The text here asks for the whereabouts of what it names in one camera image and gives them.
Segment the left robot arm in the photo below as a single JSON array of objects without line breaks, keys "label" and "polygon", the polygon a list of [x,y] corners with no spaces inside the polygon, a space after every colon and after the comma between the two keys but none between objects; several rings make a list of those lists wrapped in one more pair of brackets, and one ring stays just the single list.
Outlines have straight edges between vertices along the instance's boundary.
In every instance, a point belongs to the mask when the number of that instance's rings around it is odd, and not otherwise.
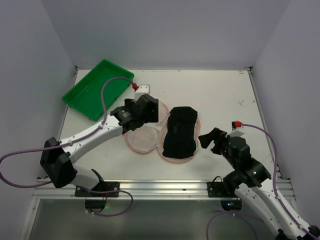
[{"label": "left robot arm", "polygon": [[134,131],[146,123],[159,120],[159,101],[148,94],[126,99],[103,120],[71,137],[57,141],[54,137],[44,144],[40,165],[56,188],[68,184],[85,189],[95,189],[103,182],[94,169],[85,169],[76,162],[86,153],[108,140]]}]

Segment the floral mesh laundry bag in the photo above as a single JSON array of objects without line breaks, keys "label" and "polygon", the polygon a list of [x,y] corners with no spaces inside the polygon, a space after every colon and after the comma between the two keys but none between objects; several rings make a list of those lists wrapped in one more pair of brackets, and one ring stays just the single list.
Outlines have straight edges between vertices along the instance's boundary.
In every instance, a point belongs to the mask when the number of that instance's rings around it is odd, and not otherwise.
[{"label": "floral mesh laundry bag", "polygon": [[191,161],[194,156],[183,159],[170,158],[163,155],[165,136],[168,132],[167,122],[170,116],[168,107],[159,102],[157,123],[147,123],[135,131],[124,134],[127,146],[135,153],[146,155],[157,150],[159,156],[172,164],[185,164]]}]

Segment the black bra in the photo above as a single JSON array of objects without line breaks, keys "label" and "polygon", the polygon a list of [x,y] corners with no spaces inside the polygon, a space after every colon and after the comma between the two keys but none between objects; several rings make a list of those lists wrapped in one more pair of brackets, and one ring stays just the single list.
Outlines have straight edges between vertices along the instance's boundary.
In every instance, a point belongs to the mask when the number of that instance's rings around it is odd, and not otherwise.
[{"label": "black bra", "polygon": [[170,111],[163,141],[164,157],[182,160],[194,155],[197,118],[198,112],[190,106],[178,106]]}]

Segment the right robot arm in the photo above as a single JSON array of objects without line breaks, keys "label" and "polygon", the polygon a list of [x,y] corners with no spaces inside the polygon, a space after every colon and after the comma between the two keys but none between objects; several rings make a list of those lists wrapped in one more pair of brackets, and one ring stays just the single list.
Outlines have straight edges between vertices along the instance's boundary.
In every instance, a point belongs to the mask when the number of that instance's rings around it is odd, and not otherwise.
[{"label": "right robot arm", "polygon": [[234,194],[247,203],[268,226],[277,240],[318,240],[320,229],[308,224],[276,186],[276,178],[251,155],[243,132],[231,133],[214,128],[199,136],[201,147],[214,143],[211,152],[223,156],[234,169],[221,184],[228,194]]}]

